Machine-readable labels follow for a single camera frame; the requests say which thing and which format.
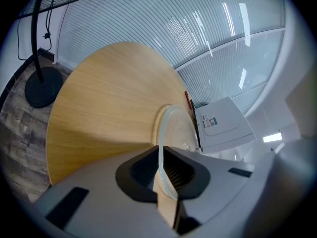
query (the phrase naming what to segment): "red object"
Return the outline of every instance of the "red object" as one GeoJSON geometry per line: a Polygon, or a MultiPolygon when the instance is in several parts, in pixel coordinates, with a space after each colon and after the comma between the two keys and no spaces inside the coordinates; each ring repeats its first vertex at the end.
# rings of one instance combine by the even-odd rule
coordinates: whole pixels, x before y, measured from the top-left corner
{"type": "Polygon", "coordinates": [[[192,110],[192,105],[190,105],[190,101],[189,101],[189,97],[188,97],[187,91],[185,91],[185,95],[186,95],[186,99],[187,99],[187,103],[188,103],[189,109],[192,110]]]}

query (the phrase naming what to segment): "power cord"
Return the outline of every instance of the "power cord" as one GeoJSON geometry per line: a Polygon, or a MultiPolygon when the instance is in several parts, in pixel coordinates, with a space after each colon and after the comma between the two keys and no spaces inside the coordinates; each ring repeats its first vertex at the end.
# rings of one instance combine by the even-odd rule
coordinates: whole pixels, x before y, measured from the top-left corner
{"type": "MultiPolygon", "coordinates": [[[[52,0],[50,6],[52,7],[53,4],[54,4],[54,0],[52,0]]],[[[47,12],[47,14],[46,14],[45,27],[46,27],[47,33],[45,33],[45,35],[43,36],[44,39],[49,39],[49,40],[50,40],[50,48],[49,48],[48,50],[44,50],[44,51],[42,51],[41,53],[39,53],[39,54],[37,55],[37,57],[41,56],[41,55],[44,54],[45,52],[48,52],[48,51],[51,50],[51,48],[52,48],[52,40],[51,40],[51,33],[50,33],[51,15],[52,15],[52,9],[51,9],[51,10],[48,10],[48,12],[47,12]]],[[[19,19],[18,26],[17,26],[18,58],[19,58],[19,60],[22,60],[22,61],[33,60],[35,57],[31,57],[31,58],[28,58],[28,59],[22,59],[22,58],[20,58],[20,56],[19,56],[19,46],[20,46],[19,25],[20,25],[20,22],[21,22],[21,19],[19,19]]]]}

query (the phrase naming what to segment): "white appliance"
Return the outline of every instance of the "white appliance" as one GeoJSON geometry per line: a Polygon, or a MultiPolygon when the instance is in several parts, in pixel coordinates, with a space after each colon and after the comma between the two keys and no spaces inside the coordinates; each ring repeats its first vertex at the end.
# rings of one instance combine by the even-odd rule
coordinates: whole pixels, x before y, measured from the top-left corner
{"type": "Polygon", "coordinates": [[[203,154],[256,139],[248,121],[230,97],[195,109],[195,115],[203,154]]]}

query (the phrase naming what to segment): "wooden surface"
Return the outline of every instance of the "wooden surface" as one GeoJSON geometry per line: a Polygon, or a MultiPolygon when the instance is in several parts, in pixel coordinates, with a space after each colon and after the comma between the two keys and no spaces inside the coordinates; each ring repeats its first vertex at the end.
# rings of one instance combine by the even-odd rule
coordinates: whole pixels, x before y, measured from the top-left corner
{"type": "MultiPolygon", "coordinates": [[[[41,67],[59,69],[65,80],[72,72],[39,57],[41,67]]],[[[52,104],[42,109],[25,100],[24,87],[35,71],[29,65],[16,80],[0,112],[0,166],[13,194],[34,202],[50,185],[45,155],[45,138],[52,104]]]]}
{"type": "Polygon", "coordinates": [[[52,184],[82,165],[154,144],[159,111],[191,113],[171,65],[138,43],[106,46],[87,57],[63,85],[47,132],[52,184]]]}

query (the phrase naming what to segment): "black cable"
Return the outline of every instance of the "black cable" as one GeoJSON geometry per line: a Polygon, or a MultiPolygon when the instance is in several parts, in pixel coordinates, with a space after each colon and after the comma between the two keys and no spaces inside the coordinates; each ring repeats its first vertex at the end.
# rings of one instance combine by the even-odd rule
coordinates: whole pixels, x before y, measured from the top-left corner
{"type": "MultiPolygon", "coordinates": [[[[51,7],[53,6],[54,4],[54,0],[52,0],[51,2],[51,7]]],[[[50,48],[48,50],[44,50],[42,51],[41,53],[39,53],[37,55],[37,57],[41,56],[42,54],[44,54],[45,52],[48,52],[49,50],[51,50],[52,48],[52,40],[51,40],[51,33],[50,33],[50,23],[51,23],[51,15],[52,15],[52,9],[51,10],[48,10],[47,14],[46,14],[46,20],[45,20],[45,27],[46,27],[46,31],[49,35],[49,40],[50,40],[50,48]]],[[[22,61],[29,61],[29,60],[33,60],[34,57],[31,57],[31,58],[28,58],[28,59],[22,59],[20,58],[19,56],[19,46],[20,46],[20,39],[19,39],[19,25],[20,25],[20,22],[21,22],[21,19],[19,19],[19,23],[18,23],[18,26],[17,26],[17,37],[18,37],[18,58],[19,60],[22,60],[22,61]]]]}

